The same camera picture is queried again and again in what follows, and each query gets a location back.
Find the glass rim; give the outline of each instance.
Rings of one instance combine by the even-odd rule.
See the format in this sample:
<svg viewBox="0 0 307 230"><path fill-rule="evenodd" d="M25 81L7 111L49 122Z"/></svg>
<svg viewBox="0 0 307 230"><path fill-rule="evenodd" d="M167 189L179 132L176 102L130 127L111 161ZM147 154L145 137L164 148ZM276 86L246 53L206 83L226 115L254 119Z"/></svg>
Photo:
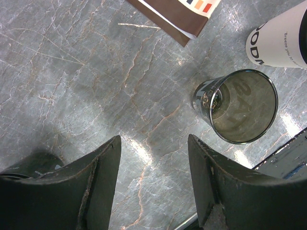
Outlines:
<svg viewBox="0 0 307 230"><path fill-rule="evenodd" d="M216 129L214 123L213 123L213 119L212 119L212 105L213 105L213 101L214 101L214 98L217 94L217 91L219 90L219 88L224 84L224 82L229 79L230 77L236 75L237 73L240 73L240 72L254 72L254 73L257 73L259 75L261 75L262 77L264 77L271 85L272 89L273 89L273 92L274 92L274 96L275 96L275 108L274 108L274 114L272 116L272 119L269 123L269 125L265 128L264 131L262 131L258 136L256 136L255 138L251 139L251 140L248 140L248 141L232 141L232 140L228 140L226 139L225 137L223 137ZM224 141L228 142L228 143L231 143L231 144L237 144L237 145L244 145L244 144L248 144L248 143L251 143L251 142L254 142L255 140L259 139L260 137L262 137L267 131L268 129L272 126L275 118L276 118L276 115L277 115L277 110L278 110L278 94L277 94L277 90L276 90L276 87L274 85L274 83L272 82L272 80L267 76L265 75L264 73L258 71L258 70L255 70L255 69L240 69L240 70L237 70L235 72L232 72L230 74L228 74L226 77L223 78L223 80L220 82L220 84L215 88L214 92L213 92L213 95L210 99L210 106L209 106L209 120L210 120L210 123L211 123L211 126L213 128L213 130L215 131L215 133L221 138L223 139Z"/></svg>

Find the marble table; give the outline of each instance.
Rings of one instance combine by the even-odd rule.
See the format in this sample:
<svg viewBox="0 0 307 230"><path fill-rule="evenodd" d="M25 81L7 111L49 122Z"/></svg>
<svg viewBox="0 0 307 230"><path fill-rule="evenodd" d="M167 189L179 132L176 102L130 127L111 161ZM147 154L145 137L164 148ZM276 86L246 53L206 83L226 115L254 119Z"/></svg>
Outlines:
<svg viewBox="0 0 307 230"><path fill-rule="evenodd" d="M249 33L302 0L222 0L183 48L125 0L1 0L0 170L34 150L68 163L114 135L122 158L109 229L171 230L196 212L190 133L252 168L307 126L306 70L262 67ZM274 82L279 112L254 143L222 141L191 107L238 69Z"/></svg>

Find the book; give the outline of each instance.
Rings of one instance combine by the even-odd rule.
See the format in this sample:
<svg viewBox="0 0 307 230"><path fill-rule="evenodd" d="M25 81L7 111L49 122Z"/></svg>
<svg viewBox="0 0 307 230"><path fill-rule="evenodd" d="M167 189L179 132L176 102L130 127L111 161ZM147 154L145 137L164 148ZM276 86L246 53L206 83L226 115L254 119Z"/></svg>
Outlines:
<svg viewBox="0 0 307 230"><path fill-rule="evenodd" d="M196 39L221 0L126 0L182 46Z"/></svg>

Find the white paper cup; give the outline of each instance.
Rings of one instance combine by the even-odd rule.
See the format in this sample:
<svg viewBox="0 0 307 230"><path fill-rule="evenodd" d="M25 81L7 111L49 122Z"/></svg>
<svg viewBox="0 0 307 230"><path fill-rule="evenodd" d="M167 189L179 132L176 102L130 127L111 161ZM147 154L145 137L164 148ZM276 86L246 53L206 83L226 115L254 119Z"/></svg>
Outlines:
<svg viewBox="0 0 307 230"><path fill-rule="evenodd" d="M255 29L246 53L258 65L307 69L307 0Z"/></svg>

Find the empty glass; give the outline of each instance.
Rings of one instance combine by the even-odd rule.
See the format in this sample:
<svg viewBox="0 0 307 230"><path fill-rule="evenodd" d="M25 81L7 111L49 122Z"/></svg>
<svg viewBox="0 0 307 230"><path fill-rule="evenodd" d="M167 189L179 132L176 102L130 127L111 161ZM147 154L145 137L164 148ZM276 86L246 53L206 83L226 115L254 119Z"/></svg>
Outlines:
<svg viewBox="0 0 307 230"><path fill-rule="evenodd" d="M242 69L202 83L194 93L193 107L223 140L246 144L270 128L278 96L269 77Z"/></svg>

